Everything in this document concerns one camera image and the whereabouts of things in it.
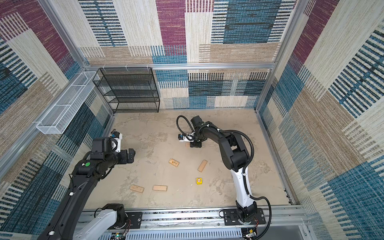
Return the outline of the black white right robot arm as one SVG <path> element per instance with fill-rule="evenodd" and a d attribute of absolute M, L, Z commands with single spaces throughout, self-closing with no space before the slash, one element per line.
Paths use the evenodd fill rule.
<path fill-rule="evenodd" d="M 236 130 L 222 130 L 211 122 L 204 122 L 200 116 L 191 119 L 194 141 L 207 139 L 218 144 L 222 162 L 231 171 L 236 190 L 236 207 L 242 223 L 251 222 L 257 212 L 256 200 L 251 198 L 252 190 L 248 178 L 248 165 L 254 156 L 251 140 Z"/>

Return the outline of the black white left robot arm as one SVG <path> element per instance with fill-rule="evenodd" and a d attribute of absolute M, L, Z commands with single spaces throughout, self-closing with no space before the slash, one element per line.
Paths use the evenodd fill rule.
<path fill-rule="evenodd" d="M 135 150 L 123 150 L 123 135 L 116 130 L 109 137 L 96 138 L 91 151 L 75 165 L 70 185 L 40 240 L 97 240 L 109 228 L 125 229 L 130 221 L 122 204 L 107 204 L 81 230 L 76 226 L 85 204 L 96 185 L 105 179 L 116 165 L 132 164 Z"/>

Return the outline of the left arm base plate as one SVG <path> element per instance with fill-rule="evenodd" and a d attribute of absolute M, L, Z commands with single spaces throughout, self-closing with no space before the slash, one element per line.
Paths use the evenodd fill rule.
<path fill-rule="evenodd" d="M 143 212 L 126 212 L 127 225 L 125 230 L 140 229 L 142 224 Z"/>

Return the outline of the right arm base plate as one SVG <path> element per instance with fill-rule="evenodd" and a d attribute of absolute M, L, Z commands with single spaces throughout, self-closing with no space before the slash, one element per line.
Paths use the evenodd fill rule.
<path fill-rule="evenodd" d="M 238 209 L 222 209 L 219 216 L 224 219 L 225 226 L 265 225 L 267 223 L 263 209 L 257 208 L 250 215 L 241 213 Z"/>

